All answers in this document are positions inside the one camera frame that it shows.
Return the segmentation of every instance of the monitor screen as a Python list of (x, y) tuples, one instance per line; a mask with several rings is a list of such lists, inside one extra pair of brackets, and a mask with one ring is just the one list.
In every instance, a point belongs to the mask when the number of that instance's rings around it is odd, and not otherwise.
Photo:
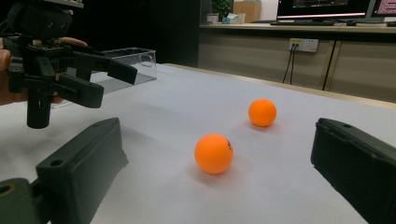
[(376, 0), (372, 17), (396, 17), (396, 0)]
[(276, 19), (323, 21), (364, 18), (369, 4), (370, 0), (278, 0)]

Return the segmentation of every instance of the dark wall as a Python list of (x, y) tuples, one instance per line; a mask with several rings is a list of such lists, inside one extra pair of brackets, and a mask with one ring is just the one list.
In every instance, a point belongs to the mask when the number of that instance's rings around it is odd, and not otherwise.
[[(1, 21), (15, 0), (1, 3)], [(196, 67), (201, 0), (83, 0), (68, 36), (98, 50), (155, 49), (158, 63)]]

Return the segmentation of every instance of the human hand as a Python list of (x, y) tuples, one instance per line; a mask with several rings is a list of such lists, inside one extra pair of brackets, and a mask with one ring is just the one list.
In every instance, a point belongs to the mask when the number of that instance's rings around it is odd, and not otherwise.
[[(63, 37), (61, 41), (64, 43), (87, 46), (84, 41), (71, 38)], [(27, 90), (22, 93), (14, 93), (8, 90), (8, 74), (7, 69), (11, 62), (11, 53), (9, 50), (4, 49), (3, 39), (0, 38), (0, 105), (9, 105), (12, 103), (27, 101)], [(59, 104), (63, 99), (57, 95), (54, 95), (52, 102)]]

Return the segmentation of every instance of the orange ball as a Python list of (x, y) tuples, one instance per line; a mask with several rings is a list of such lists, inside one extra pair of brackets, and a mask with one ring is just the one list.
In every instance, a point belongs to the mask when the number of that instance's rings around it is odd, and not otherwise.
[(233, 161), (233, 147), (221, 134), (202, 137), (195, 146), (195, 161), (205, 172), (215, 175), (228, 169)]
[(269, 126), (276, 118), (276, 106), (267, 99), (256, 100), (250, 105), (248, 116), (254, 125)]

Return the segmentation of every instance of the electrical outlet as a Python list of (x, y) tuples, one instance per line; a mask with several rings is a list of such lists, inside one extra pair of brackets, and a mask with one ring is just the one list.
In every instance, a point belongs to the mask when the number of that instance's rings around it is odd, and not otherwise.
[(302, 51), (306, 52), (317, 52), (318, 39), (304, 39), (302, 45)]
[(291, 49), (293, 47), (293, 45), (297, 45), (297, 47), (295, 47), (296, 51), (301, 51), (303, 50), (303, 40), (300, 38), (291, 38), (290, 42), (289, 42), (289, 49)]

